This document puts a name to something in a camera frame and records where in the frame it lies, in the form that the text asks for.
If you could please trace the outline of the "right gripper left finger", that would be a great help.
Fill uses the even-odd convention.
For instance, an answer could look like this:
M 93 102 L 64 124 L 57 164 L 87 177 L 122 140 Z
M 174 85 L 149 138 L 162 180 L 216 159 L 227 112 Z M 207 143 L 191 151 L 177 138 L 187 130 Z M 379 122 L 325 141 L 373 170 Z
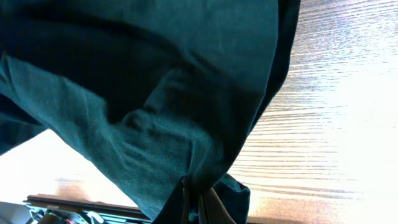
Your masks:
M 183 176 L 153 224 L 189 224 L 190 189 L 187 176 Z

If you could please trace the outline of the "black shorts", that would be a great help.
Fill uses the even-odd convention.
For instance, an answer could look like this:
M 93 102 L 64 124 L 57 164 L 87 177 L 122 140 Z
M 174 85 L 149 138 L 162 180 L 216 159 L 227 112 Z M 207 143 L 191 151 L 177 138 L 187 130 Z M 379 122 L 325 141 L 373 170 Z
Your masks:
M 298 0 L 2 1 L 1 152 L 51 129 L 152 221 L 183 176 L 189 223 L 283 85 Z

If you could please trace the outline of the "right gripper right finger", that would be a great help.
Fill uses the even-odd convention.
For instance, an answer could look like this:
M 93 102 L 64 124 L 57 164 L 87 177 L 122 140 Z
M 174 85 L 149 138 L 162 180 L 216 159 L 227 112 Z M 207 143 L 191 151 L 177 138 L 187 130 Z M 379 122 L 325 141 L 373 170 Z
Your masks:
M 198 197 L 200 224 L 236 224 L 213 188 Z

